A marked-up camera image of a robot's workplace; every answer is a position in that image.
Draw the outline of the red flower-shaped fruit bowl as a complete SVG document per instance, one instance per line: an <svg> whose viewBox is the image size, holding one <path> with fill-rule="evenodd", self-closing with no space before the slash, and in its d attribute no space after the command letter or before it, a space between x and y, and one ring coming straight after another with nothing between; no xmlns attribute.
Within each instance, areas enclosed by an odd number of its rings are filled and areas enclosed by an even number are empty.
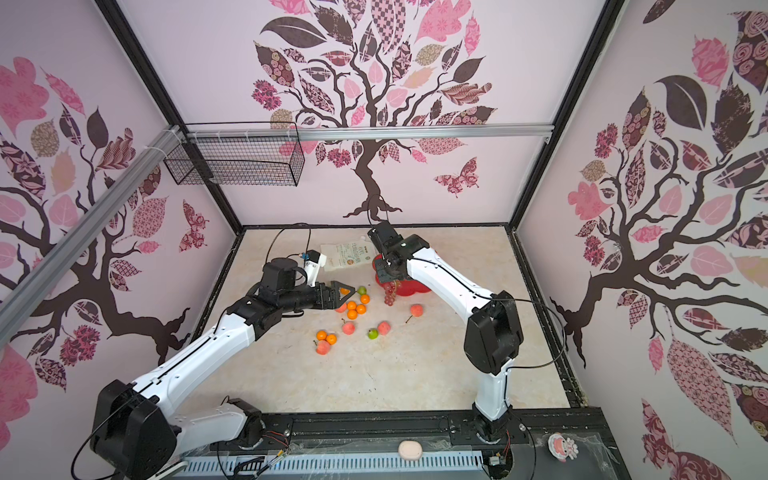
<svg viewBox="0 0 768 480"><path fill-rule="evenodd" d="M384 281L379 278L376 262L381 259L382 259L382 256L377 255L374 258L374 260L371 262L372 268L375 273L375 281L380 287L382 287L381 284L384 283ZM397 297L409 297L415 294L424 294L424 293L431 292L431 290L428 287L426 287L422 283L415 280L402 280L400 282L401 284L397 292Z"/></svg>

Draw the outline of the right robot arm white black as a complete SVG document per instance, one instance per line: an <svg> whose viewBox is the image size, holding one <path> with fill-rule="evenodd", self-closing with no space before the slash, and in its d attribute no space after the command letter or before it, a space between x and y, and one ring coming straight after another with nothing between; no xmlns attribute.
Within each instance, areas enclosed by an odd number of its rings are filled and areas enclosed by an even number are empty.
<svg viewBox="0 0 768 480"><path fill-rule="evenodd" d="M381 257L374 261L380 281L417 281L449 305L465 323L464 354L479 372L472 405L477 435L491 443L511 421L508 377L524 342L514 297L472 282L446 263L418 235L404 237L384 221L368 231Z"/></svg>

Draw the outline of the purple fake grape bunch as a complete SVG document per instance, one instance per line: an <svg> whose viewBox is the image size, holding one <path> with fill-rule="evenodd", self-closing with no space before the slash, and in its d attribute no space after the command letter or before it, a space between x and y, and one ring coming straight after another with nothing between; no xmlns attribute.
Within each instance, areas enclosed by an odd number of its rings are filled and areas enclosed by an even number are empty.
<svg viewBox="0 0 768 480"><path fill-rule="evenodd" d="M396 298L397 298L397 292L400 287L401 282L399 280L393 280L390 282L384 282L381 284L383 290L384 290L384 303L388 306L393 306Z"/></svg>

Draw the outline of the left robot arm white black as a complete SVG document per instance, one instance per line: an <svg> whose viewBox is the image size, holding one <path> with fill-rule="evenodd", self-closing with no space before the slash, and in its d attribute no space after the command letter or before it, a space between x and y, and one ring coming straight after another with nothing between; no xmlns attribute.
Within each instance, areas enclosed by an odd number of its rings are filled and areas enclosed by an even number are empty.
<svg viewBox="0 0 768 480"><path fill-rule="evenodd" d="M177 412L203 381L284 317L336 310L347 303L355 287L317 281L319 268L313 262L300 267L291 258L267 262L260 281L206 334L134 381L115 380L105 386L86 447L126 478L148 479L171 459L203 446L258 446L265 429L262 413L246 401L228 399L197 415Z"/></svg>

